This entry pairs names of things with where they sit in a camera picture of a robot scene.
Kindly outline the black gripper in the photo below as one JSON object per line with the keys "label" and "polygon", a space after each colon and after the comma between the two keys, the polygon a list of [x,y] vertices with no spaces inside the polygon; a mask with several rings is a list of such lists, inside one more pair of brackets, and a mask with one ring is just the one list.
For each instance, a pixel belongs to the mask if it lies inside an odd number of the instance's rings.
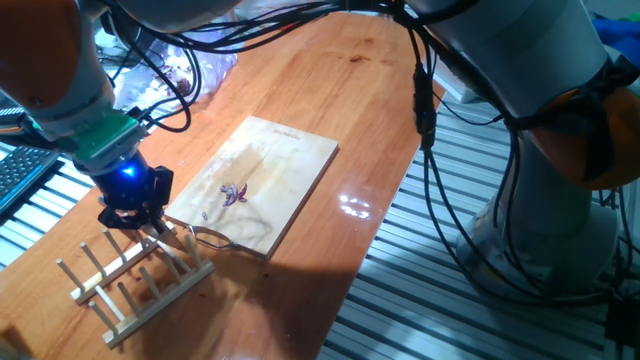
{"label": "black gripper", "polygon": [[169,203],[174,172],[152,168],[140,151],[114,169],[92,180],[101,191],[105,208],[98,221],[110,229],[138,230],[146,222],[144,213],[124,215],[118,211],[138,211],[147,206],[150,223],[163,228],[164,206]]}

